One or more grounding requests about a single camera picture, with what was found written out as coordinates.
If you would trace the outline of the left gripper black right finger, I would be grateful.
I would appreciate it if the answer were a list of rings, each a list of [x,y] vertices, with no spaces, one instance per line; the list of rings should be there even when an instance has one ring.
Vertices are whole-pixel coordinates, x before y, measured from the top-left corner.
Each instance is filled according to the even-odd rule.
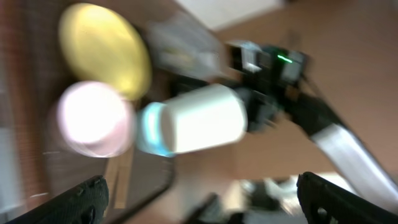
[[[297,197],[305,218],[311,224],[397,223],[397,215],[312,172],[299,175]]]

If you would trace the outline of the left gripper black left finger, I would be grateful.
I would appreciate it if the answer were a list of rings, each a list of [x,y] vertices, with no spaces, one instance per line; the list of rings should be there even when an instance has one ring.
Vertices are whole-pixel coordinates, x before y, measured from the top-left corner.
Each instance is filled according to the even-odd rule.
[[[99,224],[108,203],[106,180],[96,175],[7,224]]]

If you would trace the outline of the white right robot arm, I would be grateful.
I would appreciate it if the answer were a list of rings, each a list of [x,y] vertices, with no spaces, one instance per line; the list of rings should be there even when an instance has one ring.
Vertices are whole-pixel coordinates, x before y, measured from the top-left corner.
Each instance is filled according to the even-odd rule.
[[[397,213],[397,184],[325,101],[294,86],[276,85],[257,90],[240,85],[233,90],[244,103],[247,133],[257,134],[272,126],[283,111],[359,193],[354,196],[330,185],[336,200],[344,199],[348,205],[365,212]]]

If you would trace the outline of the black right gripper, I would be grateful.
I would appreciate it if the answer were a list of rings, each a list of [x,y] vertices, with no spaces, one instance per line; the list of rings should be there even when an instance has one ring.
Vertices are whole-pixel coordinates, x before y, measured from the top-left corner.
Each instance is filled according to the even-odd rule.
[[[277,115],[284,110],[287,101],[286,86],[265,84],[237,84],[233,90],[242,100],[247,114],[247,133],[260,133],[267,127],[275,127]]]

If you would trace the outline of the small white green cup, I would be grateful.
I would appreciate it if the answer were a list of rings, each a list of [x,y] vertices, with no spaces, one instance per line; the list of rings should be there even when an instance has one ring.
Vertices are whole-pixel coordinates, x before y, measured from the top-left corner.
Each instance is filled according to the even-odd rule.
[[[175,154],[238,142],[247,125],[243,101],[234,90],[220,84],[165,101],[160,117],[164,144]]]

